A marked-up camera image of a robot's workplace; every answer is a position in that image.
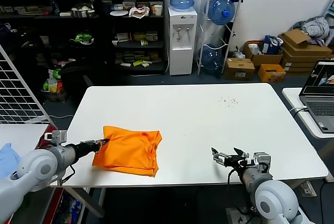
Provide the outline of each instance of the water dispenser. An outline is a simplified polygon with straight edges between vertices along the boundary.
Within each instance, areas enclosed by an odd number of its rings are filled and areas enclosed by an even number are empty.
[[[169,47],[170,75],[192,73],[197,13],[193,7],[185,11],[169,11]]]

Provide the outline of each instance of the table leg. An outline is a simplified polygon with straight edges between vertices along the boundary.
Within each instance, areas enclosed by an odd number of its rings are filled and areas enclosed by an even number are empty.
[[[334,139],[331,139],[325,144],[322,149],[319,150],[318,154],[322,160],[327,159],[334,152]]]
[[[94,215],[99,218],[104,217],[103,208],[83,188],[64,187],[64,189],[75,199],[84,204]]]
[[[300,180],[289,180],[289,181],[284,181],[285,184],[287,184],[289,187],[291,187],[292,189],[295,189],[296,187],[298,187],[299,185],[301,185],[302,183],[304,183],[306,180],[304,179],[300,179]]]

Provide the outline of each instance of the cable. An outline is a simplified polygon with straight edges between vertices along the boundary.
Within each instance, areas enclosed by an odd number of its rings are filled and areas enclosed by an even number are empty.
[[[293,111],[293,110],[295,110],[295,109],[302,109],[302,108],[307,108],[307,107],[306,107],[306,106],[303,106],[303,107],[292,108],[292,109],[289,110],[289,112],[291,112],[291,111]]]
[[[293,117],[295,118],[296,115],[297,115],[299,112],[301,112],[301,111],[305,111],[305,110],[308,110],[308,109],[307,109],[307,108],[302,108],[302,109],[297,110],[297,111],[294,113]]]
[[[66,116],[54,116],[54,115],[49,115],[49,117],[54,117],[57,119],[62,119],[62,118],[67,118],[67,117],[74,117],[74,115],[66,115]]]
[[[264,172],[264,173],[268,172],[268,170],[269,170],[269,165],[268,165],[268,164],[266,164],[266,163],[264,163],[264,162],[259,162],[259,165],[263,165],[263,166],[266,167],[266,168],[263,169],[263,172]]]
[[[63,179],[63,183],[65,183],[66,181],[68,181],[75,174],[75,169],[72,167],[72,165],[69,165],[69,167],[72,169],[73,173],[71,173],[68,177],[66,177],[65,179]]]
[[[250,221],[251,221],[255,216],[256,216],[256,215],[251,216],[250,219],[249,219],[245,224],[250,223]]]
[[[320,188],[320,210],[321,210],[321,224],[324,224],[324,210],[323,210],[323,188],[328,182],[324,181]]]
[[[238,212],[239,212],[240,214],[242,214],[242,215],[253,214],[252,212],[249,212],[249,211],[247,211],[246,213],[244,213],[244,212],[238,207],[238,205],[234,202],[234,198],[231,197],[231,194],[230,194],[230,178],[231,178],[232,173],[234,173],[234,172],[235,172],[235,169],[232,169],[232,170],[229,172],[229,175],[228,175],[228,194],[229,194],[229,198],[232,199],[232,202],[233,202],[234,207],[238,210]]]

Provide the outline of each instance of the white cup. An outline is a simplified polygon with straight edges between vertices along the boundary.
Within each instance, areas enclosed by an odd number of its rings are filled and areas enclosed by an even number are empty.
[[[156,10],[156,16],[161,16],[162,5],[154,5],[154,9]]]

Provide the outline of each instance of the orange cloth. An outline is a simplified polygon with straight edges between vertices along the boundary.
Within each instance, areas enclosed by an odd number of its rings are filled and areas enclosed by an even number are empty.
[[[135,132],[104,126],[110,141],[95,154],[93,166],[139,175],[155,176],[158,171],[156,149],[162,137],[159,131]]]

